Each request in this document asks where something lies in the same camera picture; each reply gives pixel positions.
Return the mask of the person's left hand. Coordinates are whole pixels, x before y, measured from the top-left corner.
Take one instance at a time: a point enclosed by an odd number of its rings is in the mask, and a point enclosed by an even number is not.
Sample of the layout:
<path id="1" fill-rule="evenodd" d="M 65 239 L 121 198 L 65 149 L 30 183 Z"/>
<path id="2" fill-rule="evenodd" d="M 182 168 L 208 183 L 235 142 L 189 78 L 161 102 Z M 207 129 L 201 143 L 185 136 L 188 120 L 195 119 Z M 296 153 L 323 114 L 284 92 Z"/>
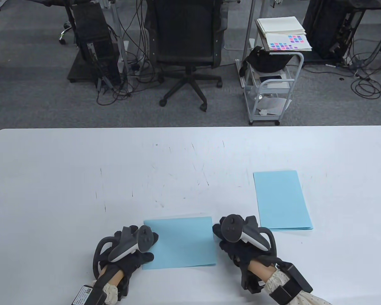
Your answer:
<path id="1" fill-rule="evenodd" d="M 158 234 L 146 225 L 123 227 L 113 236 L 102 238 L 93 257 L 93 274 L 98 281 L 94 286 L 102 288 L 121 271 L 123 277 L 116 287 L 127 290 L 134 271 L 154 260 L 149 251 L 157 241 Z"/>

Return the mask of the person's right hand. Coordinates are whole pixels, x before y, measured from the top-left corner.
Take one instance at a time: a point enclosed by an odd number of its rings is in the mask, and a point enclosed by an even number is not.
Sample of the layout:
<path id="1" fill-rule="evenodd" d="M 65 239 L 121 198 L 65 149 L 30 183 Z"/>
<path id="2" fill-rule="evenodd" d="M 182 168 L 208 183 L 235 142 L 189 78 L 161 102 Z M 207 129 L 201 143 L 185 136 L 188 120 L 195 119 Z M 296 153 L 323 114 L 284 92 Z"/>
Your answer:
<path id="1" fill-rule="evenodd" d="M 224 216 L 214 224 L 219 246 L 242 271 L 249 270 L 263 281 L 276 272 L 277 249 L 270 229 L 259 227 L 255 216 Z"/>

